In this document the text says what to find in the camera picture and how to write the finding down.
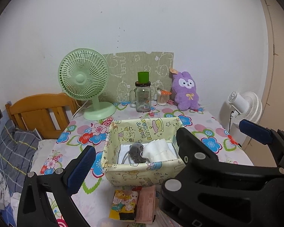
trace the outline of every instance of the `wooden bed headboard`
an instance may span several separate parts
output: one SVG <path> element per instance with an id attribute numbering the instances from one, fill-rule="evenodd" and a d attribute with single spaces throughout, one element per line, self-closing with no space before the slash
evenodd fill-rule
<path id="1" fill-rule="evenodd" d="M 65 93 L 28 96 L 13 105 L 5 105 L 8 116 L 15 125 L 23 130 L 32 131 L 36 128 L 44 139 L 58 139 L 65 130 L 69 124 L 66 106 L 70 107 L 72 114 L 77 110 L 75 100 Z M 59 130 L 55 128 L 48 109 L 54 112 Z"/>

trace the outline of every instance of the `fabric storage basket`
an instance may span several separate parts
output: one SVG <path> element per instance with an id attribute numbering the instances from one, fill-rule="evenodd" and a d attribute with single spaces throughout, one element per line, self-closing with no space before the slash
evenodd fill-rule
<path id="1" fill-rule="evenodd" d="M 114 120 L 109 128 L 101 159 L 106 178 L 115 186 L 151 186 L 175 177 L 185 166 L 178 159 L 139 164 L 118 164 L 121 144 L 149 143 L 157 139 L 172 142 L 176 153 L 176 131 L 184 127 L 177 117 Z"/>

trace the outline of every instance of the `door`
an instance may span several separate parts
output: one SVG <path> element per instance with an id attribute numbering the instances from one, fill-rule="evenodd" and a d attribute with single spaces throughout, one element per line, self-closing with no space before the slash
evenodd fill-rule
<path id="1" fill-rule="evenodd" d="M 276 0 L 264 1 L 270 17 L 267 19 L 266 16 L 267 28 L 272 28 L 273 38 L 269 42 L 273 43 L 273 67 L 268 99 L 263 103 L 264 111 L 259 124 L 284 131 L 284 11 Z M 251 139 L 243 149 L 255 166 L 276 166 L 268 146 Z"/>

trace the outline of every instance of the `white wall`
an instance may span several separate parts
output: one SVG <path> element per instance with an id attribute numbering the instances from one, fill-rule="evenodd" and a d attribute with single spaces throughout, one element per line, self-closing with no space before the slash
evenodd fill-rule
<path id="1" fill-rule="evenodd" d="M 80 47 L 174 52 L 174 68 L 191 72 L 200 103 L 225 128 L 232 91 L 263 93 L 260 0 L 12 0 L 0 16 L 0 108 L 61 92 L 59 63 Z"/>

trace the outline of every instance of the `glass jar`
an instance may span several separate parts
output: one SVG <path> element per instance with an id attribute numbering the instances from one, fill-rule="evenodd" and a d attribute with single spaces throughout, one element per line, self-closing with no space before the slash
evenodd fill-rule
<path id="1" fill-rule="evenodd" d="M 129 100 L 136 105 L 137 112 L 144 113 L 151 110 L 151 83 L 135 83 L 136 88 L 129 92 Z"/>

